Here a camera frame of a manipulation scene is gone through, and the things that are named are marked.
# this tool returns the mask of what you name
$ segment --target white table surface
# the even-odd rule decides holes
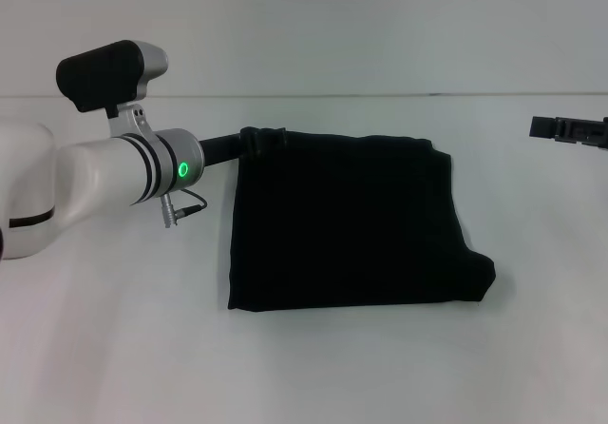
[[[607,101],[146,100],[154,127],[201,138],[256,125],[431,139],[497,280],[479,305],[228,311],[238,167],[210,167],[208,209],[176,229],[151,201],[2,263],[0,422],[606,422],[608,155],[527,134],[532,115],[599,119]],[[107,134],[66,100],[3,99],[0,117],[60,144]]]

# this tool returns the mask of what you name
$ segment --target black bracket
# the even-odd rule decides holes
[[[608,117],[604,118],[603,122],[561,117],[534,117],[530,126],[530,137],[608,148]]]
[[[269,153],[287,148],[287,131],[244,127],[239,134],[200,141],[205,166],[239,158],[256,160]]]

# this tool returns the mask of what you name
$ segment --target black bag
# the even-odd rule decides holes
[[[286,139],[239,160],[228,308],[484,297],[494,263],[465,245],[449,155],[411,138]]]

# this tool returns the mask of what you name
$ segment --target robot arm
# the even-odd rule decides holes
[[[195,184],[206,165],[286,146],[284,129],[203,141],[184,129],[153,130],[143,107],[130,103],[167,68],[162,49],[137,41],[60,63],[59,89],[81,112],[105,109],[109,139],[57,150],[43,126],[0,123],[0,258],[33,255],[101,209],[152,198],[161,199],[165,227],[177,225],[204,206],[175,210],[170,193]]]

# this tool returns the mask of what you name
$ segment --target black stripe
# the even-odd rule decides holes
[[[150,199],[151,197],[153,197],[157,191],[159,190],[159,186],[161,186],[161,162],[159,162],[159,157],[156,154],[156,151],[154,151],[154,148],[152,148],[152,145],[148,143],[148,141],[143,138],[142,136],[138,135],[138,134],[134,134],[132,132],[127,132],[126,134],[123,134],[126,137],[131,137],[137,141],[139,141],[143,146],[145,146],[145,148],[148,150],[148,152],[150,153],[150,155],[152,156],[152,161],[154,161],[154,168],[156,169],[156,181],[154,182],[154,187],[152,188],[152,192],[150,193],[150,196],[148,196],[145,201],[147,201],[148,199]]]
[[[33,217],[11,218],[9,220],[9,228],[35,226],[36,224],[50,220],[54,214],[55,207],[51,208],[48,212],[34,215]]]
[[[123,139],[124,141],[132,144],[137,149],[137,151],[140,152],[140,155],[142,155],[143,163],[145,164],[145,174],[147,176],[147,180],[145,181],[145,190],[143,191],[142,196],[131,204],[135,205],[136,203],[140,203],[141,201],[143,201],[143,198],[145,198],[145,196],[148,194],[148,191],[150,190],[150,186],[152,185],[152,167],[150,166],[150,160],[148,159],[148,155],[145,154],[145,151],[143,151],[143,148],[141,148],[137,142],[133,141],[132,139],[129,139],[128,137],[123,136],[118,136],[117,139]]]
[[[173,186],[175,186],[175,183],[178,180],[178,159],[176,158],[175,152],[173,151],[171,145],[162,136],[157,134],[156,137],[158,137],[159,141],[161,141],[166,147],[167,151],[169,152],[169,156],[171,157],[171,163],[173,163],[173,176],[171,177],[171,183],[169,184],[169,188],[164,192],[164,194],[167,194],[171,192]]]

